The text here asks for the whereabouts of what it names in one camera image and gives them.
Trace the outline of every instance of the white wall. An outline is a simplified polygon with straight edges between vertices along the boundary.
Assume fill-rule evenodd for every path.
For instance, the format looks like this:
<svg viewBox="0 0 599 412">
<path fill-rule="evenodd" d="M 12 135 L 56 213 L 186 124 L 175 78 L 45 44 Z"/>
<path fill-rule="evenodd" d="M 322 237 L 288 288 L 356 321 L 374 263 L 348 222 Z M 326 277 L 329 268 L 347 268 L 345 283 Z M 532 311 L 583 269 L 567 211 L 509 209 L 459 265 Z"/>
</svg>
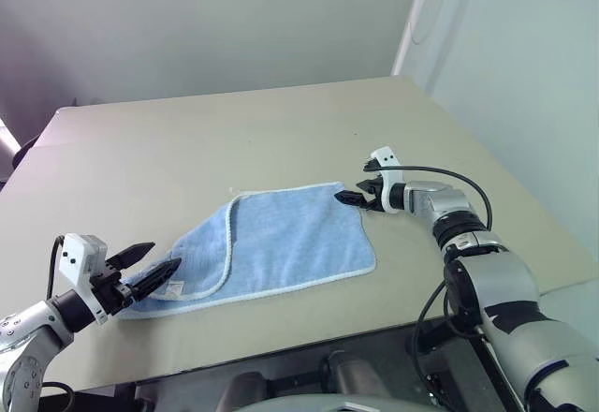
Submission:
<svg viewBox="0 0 599 412">
<path fill-rule="evenodd" d="M 0 117 L 388 75 L 412 0 L 0 0 Z"/>
<path fill-rule="evenodd" d="M 420 36 L 447 32 L 443 14 L 434 23 L 439 5 L 429 4 L 435 13 L 419 25 Z M 402 71 L 472 130 L 595 258 L 597 18 L 597 0 L 462 0 L 430 76 L 419 78 L 431 57 L 422 46 L 412 45 Z"/>
</svg>

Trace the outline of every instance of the beige table surface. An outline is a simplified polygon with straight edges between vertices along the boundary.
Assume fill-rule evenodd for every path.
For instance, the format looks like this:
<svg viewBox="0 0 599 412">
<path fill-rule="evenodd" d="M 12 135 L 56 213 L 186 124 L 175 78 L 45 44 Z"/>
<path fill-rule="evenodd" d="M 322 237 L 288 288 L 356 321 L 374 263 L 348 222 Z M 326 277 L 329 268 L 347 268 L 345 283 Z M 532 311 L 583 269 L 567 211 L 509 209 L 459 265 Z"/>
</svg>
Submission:
<svg viewBox="0 0 599 412">
<path fill-rule="evenodd" d="M 383 78 L 60 110 L 0 193 L 2 309 L 44 298 L 58 234 L 95 234 L 109 253 L 155 241 L 151 261 L 241 190 L 352 186 L 367 177 L 370 152 L 387 144 L 403 164 L 477 180 L 495 230 L 541 290 L 597 275 L 591 257 L 468 132 L 410 81 Z M 406 178 L 415 176 L 431 178 Z M 363 224 L 378 260 L 370 274 L 178 316 L 93 324 L 46 379 L 91 388 L 414 321 L 442 279 L 433 238 L 404 213 L 365 213 Z M 58 275 L 54 291 L 65 289 Z"/>
</svg>

